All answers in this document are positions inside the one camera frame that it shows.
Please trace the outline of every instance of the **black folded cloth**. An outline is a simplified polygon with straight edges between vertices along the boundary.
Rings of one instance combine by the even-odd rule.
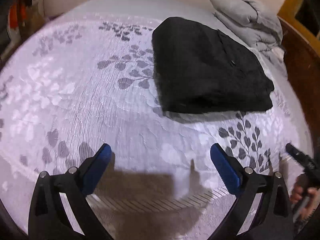
[[[221,31],[170,17],[154,30],[152,45],[163,111],[200,114],[272,107],[274,86],[257,57]]]

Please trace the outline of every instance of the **leaf print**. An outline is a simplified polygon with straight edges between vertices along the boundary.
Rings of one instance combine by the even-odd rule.
[[[259,158],[258,158],[259,167],[262,165],[262,163],[263,163],[263,157],[262,157],[262,155],[260,154],[260,155],[259,155]]]
[[[58,136],[59,136],[59,133],[57,129],[47,132],[47,140],[50,146],[55,147],[57,145]]]
[[[118,57],[118,56],[116,56],[116,55],[113,55],[113,56],[111,56],[111,57],[110,57],[110,59],[118,60],[118,59],[119,59],[119,57]]]
[[[120,78],[118,79],[118,87],[120,89],[127,89],[133,83],[134,80],[130,78]]]
[[[231,148],[230,148],[229,146],[228,146],[228,147],[226,147],[225,152],[226,152],[226,154],[227,154],[228,156],[233,157],[232,150],[231,150]]]
[[[122,63],[122,62],[119,62],[115,65],[115,68],[118,69],[118,70],[124,70],[126,67],[126,64],[125,63]]]
[[[234,149],[237,146],[238,141],[236,140],[230,140],[231,148]]]
[[[245,126],[246,128],[251,128],[251,124],[250,124],[250,122],[249,122],[248,120],[245,120],[244,126]]]
[[[257,167],[255,159],[251,156],[249,166],[253,169]]]
[[[239,113],[236,113],[236,118],[238,118],[239,120],[242,120],[241,115]]]
[[[129,73],[130,76],[132,77],[141,77],[141,75],[139,74],[139,71],[136,70],[136,69],[133,69],[130,73]]]
[[[257,151],[257,149],[256,149],[256,144],[255,144],[255,143],[252,143],[251,149],[252,149],[254,152]]]
[[[239,131],[243,131],[242,124],[240,122],[237,123],[237,128]]]
[[[137,63],[138,63],[137,66],[140,68],[145,68],[146,66],[148,66],[148,64],[142,60],[137,60]]]
[[[122,36],[122,37],[121,37],[121,40],[123,40],[123,41],[129,41],[130,39],[129,39],[128,37],[126,37],[126,36]]]
[[[257,136],[259,137],[260,135],[260,129],[258,127],[254,128],[254,131],[256,132]]]
[[[23,166],[28,166],[28,158],[24,155],[20,155],[20,162]]]
[[[127,55],[124,55],[124,56],[122,57],[122,59],[130,60],[130,59],[131,59],[131,56],[130,56],[129,54],[127,54]]]
[[[112,63],[111,60],[102,60],[102,61],[99,61],[98,64],[97,64],[97,68],[98,69],[103,69],[103,68],[106,68],[110,63]]]
[[[218,131],[221,138],[226,138],[229,136],[227,130],[222,127],[220,127]]]
[[[233,128],[232,128],[232,127],[228,127],[228,131],[229,131],[229,133],[231,133],[232,135],[234,135],[234,134],[235,134],[235,131],[233,130]]]
[[[148,77],[152,77],[152,71],[148,68],[142,70],[142,73],[145,74]]]
[[[241,133],[239,131],[236,131],[236,135],[238,139],[241,139]]]
[[[239,149],[239,155],[238,155],[240,160],[243,160],[245,158],[245,151],[243,148]]]
[[[247,147],[249,147],[251,145],[250,138],[248,138],[247,136],[244,136],[243,140],[244,140],[244,143]]]
[[[61,141],[58,144],[57,155],[61,158],[66,158],[70,154],[67,143],[65,141]]]
[[[131,49],[138,50],[139,46],[138,45],[131,45]]]
[[[42,161],[44,162],[44,164],[52,162],[50,152],[46,147],[42,149]]]
[[[142,87],[142,88],[145,88],[145,89],[149,88],[150,85],[149,85],[148,79],[146,78],[146,79],[140,81],[140,82],[138,83],[138,86],[139,86],[139,87]]]

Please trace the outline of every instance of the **mattress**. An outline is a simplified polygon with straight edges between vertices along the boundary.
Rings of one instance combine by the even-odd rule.
[[[210,160],[213,143],[257,173],[280,170],[291,190],[301,168],[285,144],[312,155],[310,135],[290,84],[257,50],[249,48],[275,85],[270,110],[161,111],[151,38],[169,16],[244,45],[210,12],[175,1],[91,0],[50,22],[9,60],[0,75],[0,197],[25,231],[39,172],[64,173],[102,143],[114,160],[87,199],[116,239],[207,239],[235,200]]]

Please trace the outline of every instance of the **orange object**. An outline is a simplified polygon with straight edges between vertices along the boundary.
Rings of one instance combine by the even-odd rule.
[[[26,5],[24,3],[21,3],[20,6],[20,14],[21,14],[21,18],[24,21],[27,18],[27,14],[26,14]]]
[[[15,29],[18,27],[17,2],[10,7],[9,11],[9,27]]]

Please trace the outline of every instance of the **metal screw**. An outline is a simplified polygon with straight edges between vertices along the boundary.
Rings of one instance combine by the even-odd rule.
[[[78,170],[77,167],[71,167],[68,171],[69,173],[74,174],[76,173],[77,170]]]
[[[281,174],[279,171],[276,171],[276,172],[275,172],[275,176],[276,176],[278,179],[281,179],[281,178],[282,178],[282,174]]]
[[[245,171],[246,173],[248,173],[248,174],[252,174],[252,173],[253,173],[253,169],[250,168],[250,167],[245,167],[245,168],[244,168],[244,171]]]
[[[39,176],[40,176],[41,178],[44,178],[46,175],[47,175],[47,172],[46,172],[46,171],[41,171],[40,174],[39,174]]]

